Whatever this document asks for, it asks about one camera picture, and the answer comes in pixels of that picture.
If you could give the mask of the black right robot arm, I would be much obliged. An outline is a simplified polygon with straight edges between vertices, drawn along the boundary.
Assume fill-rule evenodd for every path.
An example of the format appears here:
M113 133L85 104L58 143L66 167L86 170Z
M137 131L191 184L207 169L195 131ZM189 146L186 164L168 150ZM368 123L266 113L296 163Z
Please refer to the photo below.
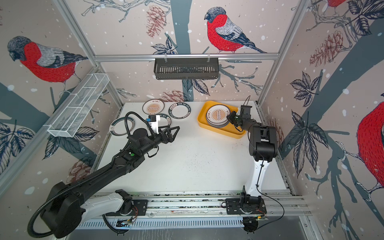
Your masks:
M240 195L240 209L246 214L262 211L261 185L266 169L277 156L278 140L275 127L266 126L251 117L251 106L242 105L237 112L227 117L236 128L247 132L249 154L254 158L254 169L251 178L243 186Z

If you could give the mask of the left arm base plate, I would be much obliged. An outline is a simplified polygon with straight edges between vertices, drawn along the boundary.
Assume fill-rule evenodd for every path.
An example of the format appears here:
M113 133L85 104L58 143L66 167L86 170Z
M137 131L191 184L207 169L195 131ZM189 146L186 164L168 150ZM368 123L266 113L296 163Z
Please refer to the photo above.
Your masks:
M128 200L124 201L118 211L121 216L145 216L148 206L148 200Z

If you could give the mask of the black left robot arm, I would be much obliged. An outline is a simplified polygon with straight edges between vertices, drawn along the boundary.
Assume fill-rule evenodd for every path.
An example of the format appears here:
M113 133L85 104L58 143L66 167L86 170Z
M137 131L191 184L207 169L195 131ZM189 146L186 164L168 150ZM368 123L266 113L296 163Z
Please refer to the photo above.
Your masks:
M127 144L109 164L72 184L54 185L46 202L32 215L28 234L33 238L50 235L63 238L73 232L84 220L87 212L84 204L91 196L138 168L149 151L158 150L160 144L172 143L179 130L179 126L163 126L157 134L148 135L146 129L139 128L128 136Z

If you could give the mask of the green rimmed plate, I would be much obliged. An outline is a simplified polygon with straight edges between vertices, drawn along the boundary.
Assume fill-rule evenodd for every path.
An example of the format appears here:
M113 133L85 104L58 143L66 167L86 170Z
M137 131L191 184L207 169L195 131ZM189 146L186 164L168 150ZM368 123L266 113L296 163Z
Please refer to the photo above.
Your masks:
M132 132L136 126L136 121L133 118L128 117L127 124L128 124L130 132ZM127 135L127 130L125 128L125 118L121 117L121 118L114 120L110 125L109 132L113 136L119 136L120 137L120 136Z

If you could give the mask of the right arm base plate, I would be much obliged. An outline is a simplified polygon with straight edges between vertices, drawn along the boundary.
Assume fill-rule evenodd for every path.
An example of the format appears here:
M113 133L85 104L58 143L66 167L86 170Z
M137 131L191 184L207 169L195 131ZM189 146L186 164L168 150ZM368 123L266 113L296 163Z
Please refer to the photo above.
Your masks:
M244 203L238 198L225 199L227 215L266 215L266 205L262 198L251 198Z

